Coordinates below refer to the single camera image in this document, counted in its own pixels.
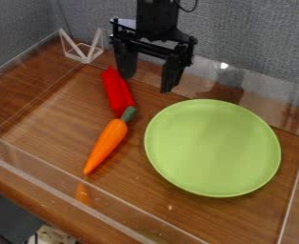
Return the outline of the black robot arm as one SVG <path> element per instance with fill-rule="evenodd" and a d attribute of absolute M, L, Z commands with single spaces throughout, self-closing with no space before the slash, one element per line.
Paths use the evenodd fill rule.
<path fill-rule="evenodd" d="M 177 28 L 180 0 L 137 0 L 134 19 L 113 17 L 110 44 L 121 77 L 128 80 L 137 71 L 138 54 L 164 59 L 161 92 L 178 85 L 182 72 L 193 64 L 194 36 Z"/>

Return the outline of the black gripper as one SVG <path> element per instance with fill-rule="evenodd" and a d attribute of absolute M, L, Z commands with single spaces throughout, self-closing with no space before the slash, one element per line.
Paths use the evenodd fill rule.
<path fill-rule="evenodd" d="M 138 52 L 164 59 L 161 92 L 170 92 L 178 85 L 185 66 L 192 64 L 197 38 L 184 33 L 176 23 L 166 24 L 153 17 L 146 22 L 114 17 L 110 24 L 120 76 L 128 80 L 134 75 Z"/>

